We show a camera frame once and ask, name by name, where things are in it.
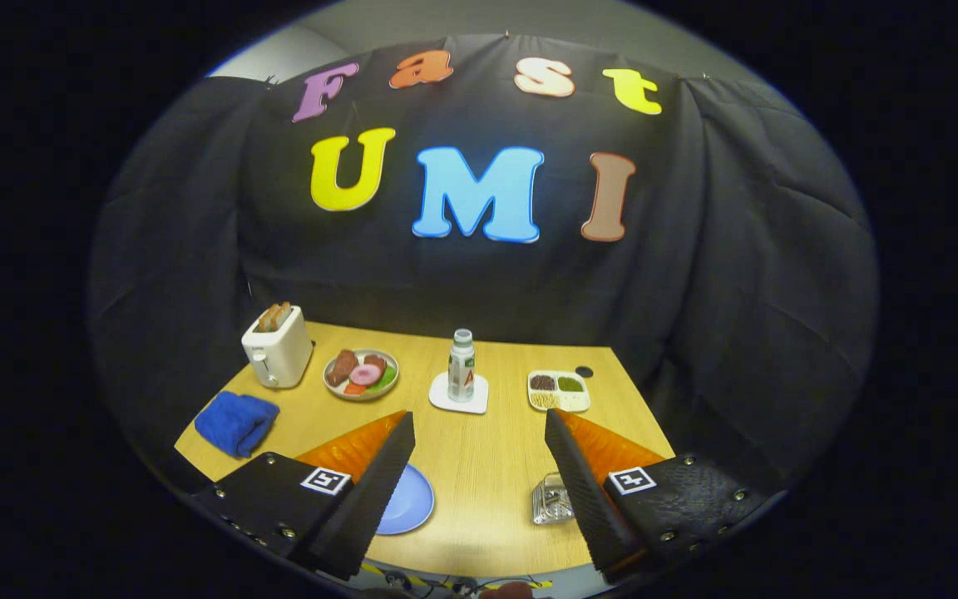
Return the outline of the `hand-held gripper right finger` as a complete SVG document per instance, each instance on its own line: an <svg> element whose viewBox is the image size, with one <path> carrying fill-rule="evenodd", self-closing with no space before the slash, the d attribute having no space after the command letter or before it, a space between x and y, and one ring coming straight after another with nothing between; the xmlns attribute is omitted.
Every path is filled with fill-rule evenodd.
<svg viewBox="0 0 958 599"><path fill-rule="evenodd" d="M549 409L544 439L590 560L608 583L658 575L758 520L774 494L696 453L665 458L577 413Z"/></svg>

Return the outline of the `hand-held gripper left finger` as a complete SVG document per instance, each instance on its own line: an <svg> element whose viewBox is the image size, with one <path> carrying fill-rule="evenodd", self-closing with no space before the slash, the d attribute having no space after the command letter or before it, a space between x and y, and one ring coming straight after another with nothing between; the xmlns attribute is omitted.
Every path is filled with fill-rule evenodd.
<svg viewBox="0 0 958 599"><path fill-rule="evenodd" d="M360 572L415 447L396 412L289 458L266 452L191 494L201 511L263 553L347 581Z"/></svg>

